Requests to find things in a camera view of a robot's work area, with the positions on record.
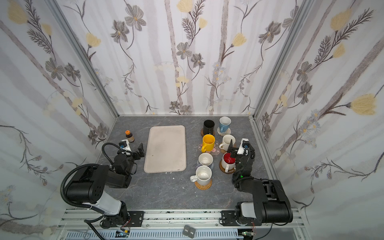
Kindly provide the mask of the cork paw print coaster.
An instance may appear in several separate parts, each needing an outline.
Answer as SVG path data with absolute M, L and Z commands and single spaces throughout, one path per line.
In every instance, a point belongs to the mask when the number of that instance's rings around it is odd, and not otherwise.
M 236 147 L 236 145 L 234 145 L 234 148 L 233 148 L 233 151 L 237 151 L 238 148 Z M 221 149 L 221 153 L 227 153 L 227 150 L 224 150 L 224 149 Z

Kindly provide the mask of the white speckled mug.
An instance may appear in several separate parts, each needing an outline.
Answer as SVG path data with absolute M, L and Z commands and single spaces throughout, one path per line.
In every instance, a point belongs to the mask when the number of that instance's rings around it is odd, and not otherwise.
M 201 186 L 209 184 L 212 178 L 212 170 L 208 166 L 200 166 L 196 169 L 195 175 L 190 177 L 192 183 L 198 183 Z

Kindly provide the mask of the multicolour woven round coaster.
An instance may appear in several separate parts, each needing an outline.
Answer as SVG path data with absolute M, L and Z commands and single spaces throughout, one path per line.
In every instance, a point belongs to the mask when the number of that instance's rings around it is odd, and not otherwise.
M 230 128 L 228 128 L 225 132 L 221 132 L 221 128 L 218 127 L 217 128 L 217 133 L 220 135 L 220 136 L 225 136 L 225 135 L 231 135 L 232 134 L 232 131 Z

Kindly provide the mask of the black cup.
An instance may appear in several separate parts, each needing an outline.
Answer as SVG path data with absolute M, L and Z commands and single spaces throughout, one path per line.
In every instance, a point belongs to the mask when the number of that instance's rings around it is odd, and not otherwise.
M 212 120 L 205 120 L 203 125 L 203 136 L 214 135 L 215 122 Z

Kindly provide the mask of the rattan wicker round coaster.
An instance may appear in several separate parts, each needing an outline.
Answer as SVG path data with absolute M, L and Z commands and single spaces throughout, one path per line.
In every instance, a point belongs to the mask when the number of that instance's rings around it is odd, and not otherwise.
M 195 182 L 195 186 L 199 190 L 203 190 L 204 191 L 204 190 L 208 190 L 212 186 L 212 183 L 213 183 L 213 180 L 210 180 L 207 185 L 200 185 L 198 182 Z

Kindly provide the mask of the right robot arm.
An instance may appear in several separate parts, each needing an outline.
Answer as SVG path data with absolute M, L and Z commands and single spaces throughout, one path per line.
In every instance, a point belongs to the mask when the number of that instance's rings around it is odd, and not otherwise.
M 235 148 L 230 142 L 227 152 L 235 159 L 232 184 L 239 192 L 252 195 L 251 202 L 238 202 L 234 211 L 222 211 L 223 226 L 261 226 L 264 223 L 288 224 L 293 221 L 289 198 L 279 180 L 257 179 L 251 175 L 255 149 L 248 139 Z

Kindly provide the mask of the beige plastic tray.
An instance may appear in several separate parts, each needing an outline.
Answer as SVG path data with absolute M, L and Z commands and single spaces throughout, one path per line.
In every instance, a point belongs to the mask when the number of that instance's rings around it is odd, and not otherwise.
M 185 127 L 181 125 L 152 127 L 145 156 L 145 173 L 182 172 L 186 168 Z

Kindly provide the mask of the lavender white cup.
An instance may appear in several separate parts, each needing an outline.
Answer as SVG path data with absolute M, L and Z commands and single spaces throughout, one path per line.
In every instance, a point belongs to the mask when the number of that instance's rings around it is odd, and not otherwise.
M 198 167 L 206 166 L 212 168 L 214 163 L 213 156 L 210 153 L 202 153 L 198 158 Z

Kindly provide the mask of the plain white mug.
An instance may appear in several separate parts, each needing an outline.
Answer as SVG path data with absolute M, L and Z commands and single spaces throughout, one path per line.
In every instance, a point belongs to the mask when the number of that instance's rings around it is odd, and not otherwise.
M 222 140 L 222 143 L 219 145 L 219 148 L 227 152 L 230 146 L 230 143 L 232 143 L 233 145 L 236 143 L 235 137 L 232 135 L 225 135 L 223 136 L 223 140 Z

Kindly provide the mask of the pink flower silicone coaster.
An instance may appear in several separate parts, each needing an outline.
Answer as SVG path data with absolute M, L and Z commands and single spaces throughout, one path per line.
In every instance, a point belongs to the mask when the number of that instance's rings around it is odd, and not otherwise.
M 198 146 L 198 149 L 199 149 L 199 151 L 201 151 L 202 150 L 202 144 L 200 144 L 199 146 Z M 220 148 L 219 148 L 219 144 L 216 142 L 215 143 L 215 146 L 214 146 L 214 148 L 213 148 L 213 150 L 212 151 L 208 151 L 207 153 L 209 153 L 209 154 L 211 154 L 211 155 L 213 155 L 213 156 L 217 156 L 218 154 L 220 154 L 220 152 L 221 152 L 221 150 L 220 150 Z

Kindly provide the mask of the blue floral mug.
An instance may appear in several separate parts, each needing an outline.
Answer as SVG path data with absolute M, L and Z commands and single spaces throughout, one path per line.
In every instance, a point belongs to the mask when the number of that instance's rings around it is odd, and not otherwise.
M 225 132 L 228 128 L 230 128 L 232 121 L 229 117 L 221 117 L 220 118 L 220 125 L 221 132 Z

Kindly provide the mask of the dark brown round wooden coaster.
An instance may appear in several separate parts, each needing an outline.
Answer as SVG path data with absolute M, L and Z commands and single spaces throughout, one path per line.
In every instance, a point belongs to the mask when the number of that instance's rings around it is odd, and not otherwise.
M 204 129 L 201 129 L 201 136 L 204 137 Z

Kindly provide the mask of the glossy brown round coaster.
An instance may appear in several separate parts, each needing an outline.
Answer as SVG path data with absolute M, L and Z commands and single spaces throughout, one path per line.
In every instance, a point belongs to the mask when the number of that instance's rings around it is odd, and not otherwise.
M 236 164 L 227 164 L 225 162 L 220 162 L 220 170 L 225 174 L 233 174 L 236 171 Z

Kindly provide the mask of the white mug red interior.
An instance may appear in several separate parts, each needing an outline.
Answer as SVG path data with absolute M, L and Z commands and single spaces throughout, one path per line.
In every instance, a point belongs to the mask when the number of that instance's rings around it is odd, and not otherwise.
M 236 159 L 231 157 L 231 153 L 225 153 L 221 162 L 225 162 L 227 164 L 236 164 Z

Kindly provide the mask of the yellow cup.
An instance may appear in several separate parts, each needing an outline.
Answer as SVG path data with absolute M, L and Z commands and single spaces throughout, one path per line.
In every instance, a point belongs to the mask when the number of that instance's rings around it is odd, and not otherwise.
M 202 153 L 211 152 L 215 147 L 216 139 L 213 135 L 207 134 L 203 136 Z

